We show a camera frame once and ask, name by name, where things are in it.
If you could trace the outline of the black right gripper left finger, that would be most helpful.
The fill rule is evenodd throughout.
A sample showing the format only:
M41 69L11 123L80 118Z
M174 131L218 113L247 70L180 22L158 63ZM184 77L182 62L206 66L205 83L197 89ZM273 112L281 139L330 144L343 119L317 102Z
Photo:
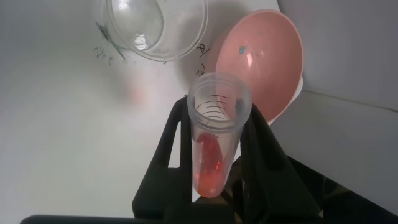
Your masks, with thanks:
M170 168L174 138L180 126L180 163ZM132 201L137 219L162 220L178 205L192 202L192 142L187 97L172 107L154 156Z

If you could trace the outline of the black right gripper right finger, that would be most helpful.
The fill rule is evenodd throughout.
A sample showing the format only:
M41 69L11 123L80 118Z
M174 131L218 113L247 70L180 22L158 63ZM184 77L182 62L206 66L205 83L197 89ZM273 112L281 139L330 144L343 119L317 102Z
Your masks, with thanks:
M321 223L319 206L253 105L243 127L241 191L238 214L243 223Z

